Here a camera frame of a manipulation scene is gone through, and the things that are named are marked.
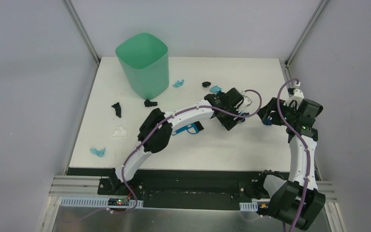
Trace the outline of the blue hand brush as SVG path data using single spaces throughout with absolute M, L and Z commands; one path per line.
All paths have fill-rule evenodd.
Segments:
M 186 126 L 183 126 L 179 129 L 175 130 L 172 133 L 172 136 L 175 136 L 175 135 L 177 135 L 179 133 L 182 133 L 182 132 L 185 132 L 185 131 L 189 134 L 195 135 L 195 134 L 198 134 L 202 130 L 204 130 L 204 127 L 202 126 L 202 124 L 199 121 L 196 121 L 194 123 L 188 124 Z

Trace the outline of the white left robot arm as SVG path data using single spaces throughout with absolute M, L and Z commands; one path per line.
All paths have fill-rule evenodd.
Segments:
M 139 128 L 138 144 L 120 167 L 109 188 L 115 195 L 127 192 L 128 182 L 140 166 L 152 155 L 165 149 L 173 133 L 195 122 L 216 118 L 226 129 L 231 130 L 245 116 L 252 100 L 245 91 L 236 88 L 228 92 L 210 93 L 199 102 L 173 111 L 163 112 L 159 108 L 151 111 Z

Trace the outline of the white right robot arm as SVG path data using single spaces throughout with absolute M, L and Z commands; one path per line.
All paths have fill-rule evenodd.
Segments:
M 321 104 L 309 99 L 295 100 L 291 106 L 273 97 L 258 113 L 262 121 L 286 126 L 291 158 L 287 180 L 278 171 L 265 170 L 255 192 L 270 199 L 267 215 L 302 231 L 308 230 L 326 202 L 314 170 L 318 131 L 313 125 L 322 111 Z

